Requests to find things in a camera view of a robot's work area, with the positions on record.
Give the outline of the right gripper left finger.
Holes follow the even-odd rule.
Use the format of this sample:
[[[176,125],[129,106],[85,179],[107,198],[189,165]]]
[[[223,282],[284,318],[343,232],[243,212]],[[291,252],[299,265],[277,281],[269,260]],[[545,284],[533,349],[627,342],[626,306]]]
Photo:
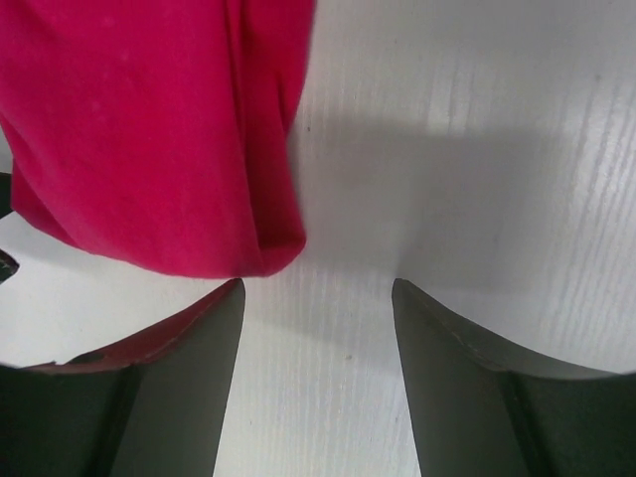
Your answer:
[[[5,476],[210,476],[243,323],[233,279],[64,364],[1,370]]]

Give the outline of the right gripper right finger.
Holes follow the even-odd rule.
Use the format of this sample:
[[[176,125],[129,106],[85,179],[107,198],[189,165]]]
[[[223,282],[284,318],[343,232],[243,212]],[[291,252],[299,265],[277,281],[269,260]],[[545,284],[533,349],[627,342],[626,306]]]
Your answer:
[[[520,346],[410,281],[392,290],[425,476],[631,476],[635,378]]]

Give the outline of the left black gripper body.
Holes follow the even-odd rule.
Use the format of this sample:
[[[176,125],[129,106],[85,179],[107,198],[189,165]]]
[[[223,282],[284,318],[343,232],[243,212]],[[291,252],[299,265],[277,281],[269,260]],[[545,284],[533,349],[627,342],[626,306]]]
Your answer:
[[[11,182],[12,176],[9,173],[1,173],[1,283],[13,277],[19,267],[19,261],[12,252],[6,248],[9,243],[11,233],[9,218],[13,210],[11,209]]]

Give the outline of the magenta t shirt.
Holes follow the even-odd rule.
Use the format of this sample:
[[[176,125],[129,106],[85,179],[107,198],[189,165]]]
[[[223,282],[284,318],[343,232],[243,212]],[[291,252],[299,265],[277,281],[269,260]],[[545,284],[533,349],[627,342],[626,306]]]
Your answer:
[[[5,1],[13,210],[84,251],[268,276],[306,243],[287,156],[311,1]]]

